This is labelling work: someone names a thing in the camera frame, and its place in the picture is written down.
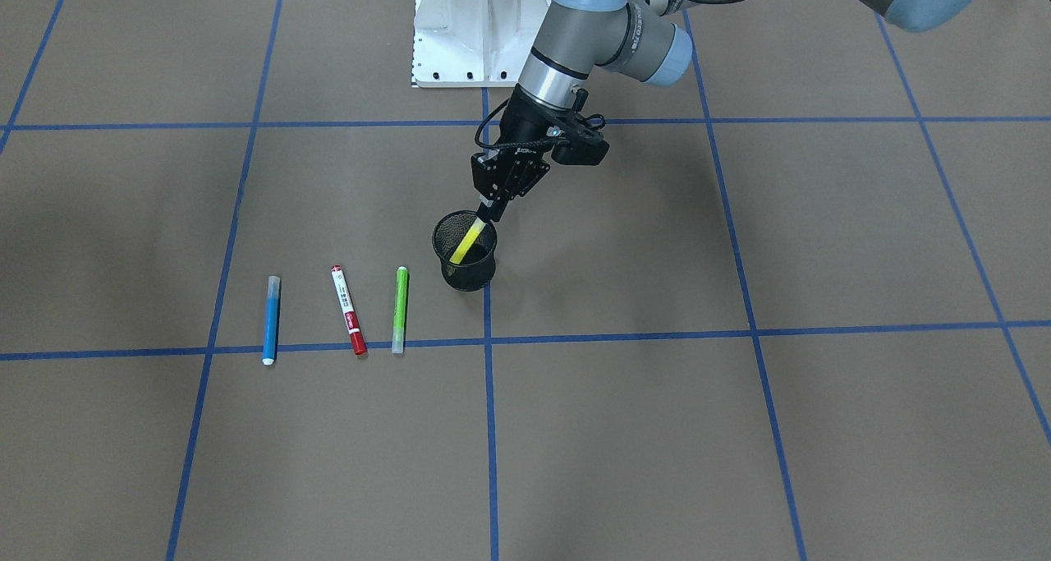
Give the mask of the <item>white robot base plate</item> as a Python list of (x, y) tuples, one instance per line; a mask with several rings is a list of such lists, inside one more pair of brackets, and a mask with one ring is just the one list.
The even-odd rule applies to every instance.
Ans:
[(414, 0), (411, 85), (514, 87), (551, 0)]

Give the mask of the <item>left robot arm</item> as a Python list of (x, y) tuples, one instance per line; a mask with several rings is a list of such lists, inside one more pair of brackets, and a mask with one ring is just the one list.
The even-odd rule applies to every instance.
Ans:
[[(747, 0), (552, 0), (510, 97), (495, 109), (495, 141), (470, 157), (477, 216), (497, 222), (556, 162), (593, 167), (607, 154), (600, 115), (583, 115), (595, 68), (668, 87), (691, 68), (691, 35), (673, 17)], [(949, 22), (973, 0), (856, 0), (905, 32)]]

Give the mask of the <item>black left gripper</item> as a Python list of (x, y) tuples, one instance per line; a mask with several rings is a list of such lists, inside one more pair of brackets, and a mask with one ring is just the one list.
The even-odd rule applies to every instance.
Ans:
[(513, 198), (539, 182), (556, 138), (576, 127), (573, 109), (553, 107), (516, 85), (489, 113), (475, 132), (480, 151), (470, 157), (473, 186), (480, 194), (477, 219), (499, 222)]

